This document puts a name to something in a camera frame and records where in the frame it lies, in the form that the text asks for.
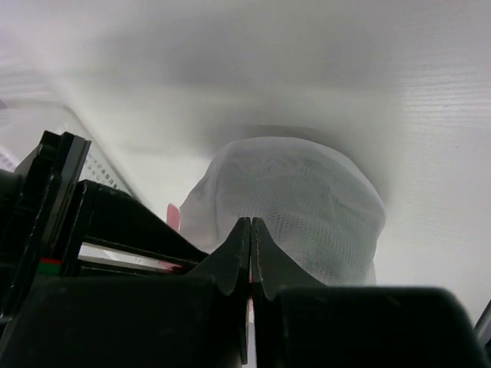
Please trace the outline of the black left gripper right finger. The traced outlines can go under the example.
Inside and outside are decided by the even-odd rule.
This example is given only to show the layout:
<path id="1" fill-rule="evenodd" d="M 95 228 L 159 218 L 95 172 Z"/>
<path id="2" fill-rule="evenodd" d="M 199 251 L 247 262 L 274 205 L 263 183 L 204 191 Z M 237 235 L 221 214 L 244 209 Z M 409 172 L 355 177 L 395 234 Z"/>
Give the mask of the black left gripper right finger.
<path id="1" fill-rule="evenodd" d="M 481 367 L 484 350 L 456 298 L 431 287 L 326 286 L 252 220 L 252 299 L 260 367 Z"/>

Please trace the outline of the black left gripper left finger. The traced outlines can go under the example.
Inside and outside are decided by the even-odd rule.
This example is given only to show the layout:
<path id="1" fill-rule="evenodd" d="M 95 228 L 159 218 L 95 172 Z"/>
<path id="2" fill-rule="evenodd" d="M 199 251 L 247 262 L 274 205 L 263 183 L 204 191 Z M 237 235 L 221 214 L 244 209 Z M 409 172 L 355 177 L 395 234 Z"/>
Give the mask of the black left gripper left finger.
<path id="1" fill-rule="evenodd" d="M 251 222 L 183 276 L 62 278 L 1 341 L 3 367 L 239 367 L 248 355 Z"/>

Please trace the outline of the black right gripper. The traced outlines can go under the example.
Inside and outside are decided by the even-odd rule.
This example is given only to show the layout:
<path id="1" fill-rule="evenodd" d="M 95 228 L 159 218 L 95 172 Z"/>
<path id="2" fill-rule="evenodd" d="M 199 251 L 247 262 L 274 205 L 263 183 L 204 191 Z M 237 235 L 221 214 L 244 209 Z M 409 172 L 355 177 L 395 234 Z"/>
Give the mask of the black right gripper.
<path id="1" fill-rule="evenodd" d="M 80 178 L 90 141 L 45 131 L 14 172 L 1 172 L 1 316 L 12 318 L 42 259 L 72 276 L 82 244 L 170 263 L 185 274 L 206 258 L 131 195 Z"/>

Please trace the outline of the white mesh pink-trimmed laundry bag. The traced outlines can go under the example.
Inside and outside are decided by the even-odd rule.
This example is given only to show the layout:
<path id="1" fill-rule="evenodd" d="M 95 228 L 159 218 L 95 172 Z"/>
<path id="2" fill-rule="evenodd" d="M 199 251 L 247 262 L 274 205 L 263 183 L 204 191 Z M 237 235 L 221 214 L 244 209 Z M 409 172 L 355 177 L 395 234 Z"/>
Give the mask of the white mesh pink-trimmed laundry bag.
<path id="1" fill-rule="evenodd" d="M 224 146 L 180 206 L 180 234 L 211 253 L 242 217 L 263 219 L 277 246 L 324 284 L 375 281 L 385 207 L 334 149 L 273 136 Z"/>

